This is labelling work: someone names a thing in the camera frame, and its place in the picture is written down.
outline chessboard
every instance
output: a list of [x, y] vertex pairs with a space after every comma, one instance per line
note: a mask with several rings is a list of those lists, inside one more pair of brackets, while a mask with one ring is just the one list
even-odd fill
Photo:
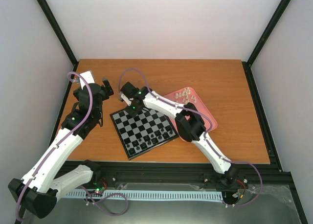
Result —
[[155, 110], [134, 118], [125, 110], [110, 116], [129, 160], [179, 136], [169, 117]]

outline pink tray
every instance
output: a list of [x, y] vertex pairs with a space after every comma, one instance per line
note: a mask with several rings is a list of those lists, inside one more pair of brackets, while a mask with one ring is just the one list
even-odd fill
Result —
[[[180, 90], [178, 90], [178, 91], [175, 91], [175, 92], [173, 92], [173, 93], [169, 93], [169, 94], [165, 95], [164, 97], [167, 98], [167, 99], [169, 99], [169, 100], [172, 100], [172, 101], [174, 101], [174, 102], [186, 104], [186, 103], [183, 103], [183, 102], [182, 102], [182, 99], [183, 99], [183, 98], [186, 99], [185, 96], [182, 96], [182, 97], [179, 97], [178, 99], [176, 99], [176, 98], [175, 98], [175, 94], [176, 94], [176, 93], [182, 93], [183, 90], [184, 90], [184, 89], [187, 89], [187, 88], [188, 88], [188, 87], [184, 87], [184, 88], [182, 88], [182, 89], [180, 89]], [[198, 110], [199, 112], [201, 112], [201, 113], [203, 113], [204, 115], [206, 115], [207, 117], [209, 117], [209, 119], [212, 121], [213, 126], [212, 126], [212, 129], [211, 129], [210, 131], [216, 129], [216, 127], [217, 127], [217, 122], [216, 122], [216, 120], [214, 119], [214, 117], [212, 116], [212, 114], [210, 113], [210, 111], [208, 110], [208, 108], [207, 108], [207, 107], [205, 106], [205, 104], [201, 101], [201, 99], [199, 98], [199, 96], [197, 95], [197, 93], [195, 92], [195, 90], [194, 90], [193, 88], [191, 88], [191, 87], [189, 87], [189, 89], [191, 90], [191, 94], [188, 95], [189, 102], [190, 102], [190, 103], [193, 103], [193, 104], [196, 106], [196, 108], [197, 108], [197, 110]], [[194, 100], [191, 99], [191, 96], [192, 96], [192, 95], [196, 97], [196, 101], [197, 101], [196, 103], [194, 102]], [[210, 127], [209, 122], [208, 122], [206, 119], [203, 119], [203, 120], [204, 120], [204, 125], [205, 125], [205, 127], [208, 129], [208, 128]], [[175, 120], [174, 120], [174, 119], [171, 119], [171, 122], [173, 123], [175, 129], [177, 130]]]

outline wooden board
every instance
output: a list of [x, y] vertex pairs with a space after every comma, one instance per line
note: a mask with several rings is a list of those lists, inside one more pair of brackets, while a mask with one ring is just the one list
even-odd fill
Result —
[[[78, 73], [92, 70], [101, 84], [106, 77], [114, 95], [103, 103], [104, 126], [97, 126], [69, 156], [69, 160], [128, 161], [110, 113], [126, 107], [118, 100], [120, 74], [135, 67], [147, 77], [150, 87], [161, 95], [190, 86], [195, 89], [218, 122], [210, 136], [231, 160], [269, 163], [260, 125], [240, 60], [80, 60]], [[143, 78], [130, 71], [122, 84], [130, 81], [144, 86]], [[76, 99], [72, 85], [61, 122], [71, 111]], [[155, 148], [133, 161], [207, 163], [207, 158], [192, 143], [180, 138]]]

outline white wall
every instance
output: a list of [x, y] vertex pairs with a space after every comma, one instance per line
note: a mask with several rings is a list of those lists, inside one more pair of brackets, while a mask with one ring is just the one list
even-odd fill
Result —
[[47, 0], [77, 58], [247, 60], [280, 0]]
[[253, 75], [283, 168], [313, 223], [313, 0], [292, 0]]
[[36, 0], [0, 0], [0, 223], [14, 223], [7, 186], [48, 146], [72, 69]]

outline cable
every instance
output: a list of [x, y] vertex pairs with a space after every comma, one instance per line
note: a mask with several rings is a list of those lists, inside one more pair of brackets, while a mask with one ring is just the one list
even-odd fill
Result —
[[[99, 208], [103, 213], [105, 213], [105, 214], [107, 214], [107, 215], [109, 215], [109, 216], [120, 216], [120, 215], [126, 213], [126, 211], [127, 211], [128, 208], [129, 208], [129, 201], [128, 201], [128, 199], [126, 198], [126, 196], [123, 195], [122, 193], [113, 193], [113, 194], [110, 194], [110, 195], [108, 195], [108, 196], [106, 196], [106, 197], [104, 197], [104, 198], [102, 198], [102, 199], [100, 199], [100, 200], [98, 200], [98, 201], [95, 201], [95, 200], [93, 199], [93, 197], [91, 196], [91, 194], [89, 193], [89, 191], [88, 191], [86, 188], [84, 188], [83, 186], [80, 186], [80, 188], [82, 188], [82, 189], [84, 189], [84, 191], [86, 191], [86, 194], [87, 194], [87, 195], [89, 196], [89, 198], [92, 200], [92, 202], [94, 203], [94, 205], [97, 206], [97, 208]], [[124, 200], [126, 201], [126, 207], [125, 207], [125, 209], [124, 209], [122, 212], [120, 212], [120, 213], [111, 213], [111, 212], [108, 212], [107, 210], [101, 208], [101, 207], [98, 205], [98, 203], [101, 203], [101, 202], [103, 202], [103, 201], [107, 200], [108, 198], [110, 198], [110, 197], [112, 197], [112, 196], [115, 196], [115, 195], [123, 197]]]
[[[67, 135], [65, 135], [59, 142], [56, 143], [57, 146], [59, 146], [65, 139], [67, 139], [68, 136], [70, 136], [73, 132], [75, 132], [79, 127], [82, 126], [82, 124], [88, 119], [90, 113], [91, 113], [91, 110], [92, 110], [92, 92], [91, 92], [91, 89], [90, 89], [90, 86], [88, 85], [87, 81], [77, 72], [74, 72], [74, 71], [70, 71], [68, 74], [67, 74], [67, 78], [69, 79], [69, 81], [71, 82], [77, 82], [76, 80], [74, 79], [71, 79], [70, 76], [71, 75], [76, 75], [78, 76], [83, 82], [84, 84], [86, 85], [86, 88], [88, 90], [88, 94], [89, 94], [89, 108], [88, 108], [88, 111], [87, 111], [87, 114], [85, 115], [85, 117], [83, 118], [83, 120], [76, 126], [74, 127]], [[54, 152], [54, 150], [56, 149], [56, 147], [53, 147], [48, 153], [47, 155], [43, 158], [43, 160], [40, 162], [40, 164], [38, 165], [38, 167], [35, 169], [34, 173], [32, 174], [32, 177], [34, 178], [38, 171], [40, 170], [40, 168], [42, 167], [42, 165], [45, 163], [45, 161], [49, 158], [49, 156]], [[21, 218], [20, 215], [19, 215], [19, 207], [21, 205], [21, 201], [22, 201], [22, 198], [25, 194], [25, 191], [26, 189], [29, 187], [30, 183], [32, 182], [33, 179], [29, 179], [28, 182], [25, 184], [24, 188], [22, 189], [20, 195], [19, 195], [19, 198], [18, 198], [18, 201], [17, 201], [17, 204], [16, 204], [16, 208], [15, 208], [15, 216], [16, 216], [16, 219], [20, 222], [23, 222], [23, 221], [26, 221], [28, 219], [30, 219], [33, 214], [31, 214], [29, 217], [27, 218]]]
[[102, 181], [102, 183], [104, 185], [104, 190], [107, 190], [107, 188], [108, 188], [107, 180], [105, 178], [101, 178], [100, 180]]
[[244, 185], [244, 183], [238, 179], [236, 179], [236, 182], [238, 182], [244, 188], [244, 192], [243, 192], [243, 195], [244, 195], [244, 193], [246, 192], [246, 185]]
[[[93, 193], [90, 193], [90, 195], [91, 195], [91, 196], [92, 196], [92, 195], [98, 195], [98, 193], [93, 192]], [[89, 196], [86, 196], [86, 198], [85, 198], [86, 204], [88, 203], [88, 197], [89, 197]]]
[[[151, 90], [150, 90], [150, 88], [149, 88], [149, 84], [148, 84], [147, 78], [145, 77], [145, 75], [144, 75], [140, 70], [138, 70], [138, 69], [136, 69], [136, 68], [130, 68], [130, 69], [127, 69], [127, 70], [125, 70], [125, 71], [122, 72], [121, 76], [119, 77], [119, 81], [118, 81], [118, 91], [121, 90], [120, 87], [121, 87], [122, 77], [124, 76], [124, 74], [125, 74], [126, 72], [131, 71], [131, 70], [138, 72], [138, 73], [143, 77], [143, 79], [144, 79], [144, 81], [145, 81], [145, 83], [146, 83], [146, 87], [147, 87], [147, 89], [148, 89], [148, 92], [149, 92], [153, 97], [157, 98], [157, 97], [151, 92]], [[164, 100], [164, 99], [162, 99], [162, 98], [157, 98], [157, 99], [160, 100], [160, 101], [163, 102], [163, 103], [166, 103], [166, 104], [172, 106], [172, 107], [176, 107], [175, 104], [169, 103], [168, 101], [166, 101], [166, 100]], [[213, 124], [212, 124], [210, 118], [207, 117], [206, 115], [204, 115], [204, 114], [201, 113], [201, 112], [198, 112], [198, 111], [195, 111], [195, 110], [192, 110], [192, 109], [189, 109], [189, 108], [184, 108], [184, 107], [177, 107], [177, 108], [178, 108], [178, 109], [182, 109], [182, 110], [186, 110], [186, 111], [190, 111], [190, 112], [193, 112], [193, 113], [196, 113], [196, 114], [198, 114], [198, 115], [204, 117], [204, 118], [210, 123], [209, 129], [207, 129], [207, 130], [205, 131], [205, 133], [204, 133], [204, 138], [205, 138], [205, 141], [207, 142], [207, 144], [208, 144], [208, 145], [210, 146], [210, 148], [212, 149], [212, 151], [213, 151], [219, 158], [221, 158], [221, 159], [224, 160], [225, 162], [232, 163], [232, 164], [249, 164], [249, 165], [256, 171], [256, 173], [258, 174], [258, 177], [259, 177], [259, 179], [260, 179], [260, 191], [258, 192], [258, 194], [257, 194], [252, 200], [248, 201], [247, 203], [241, 204], [241, 205], [236, 205], [236, 207], [246, 206], [246, 205], [252, 203], [253, 201], [255, 201], [255, 200], [259, 197], [259, 195], [261, 194], [261, 191], [262, 191], [262, 188], [263, 188], [262, 177], [261, 177], [261, 174], [260, 174], [260, 172], [258, 171], [258, 169], [257, 169], [252, 163], [250, 163], [250, 162], [246, 162], [246, 161], [230, 161], [230, 160], [228, 160], [228, 159], [223, 158], [223, 157], [214, 149], [214, 147], [213, 147], [213, 146], [211, 145], [211, 143], [206, 139], [206, 136], [205, 136], [205, 135], [212, 129], [212, 127], [213, 127]]]

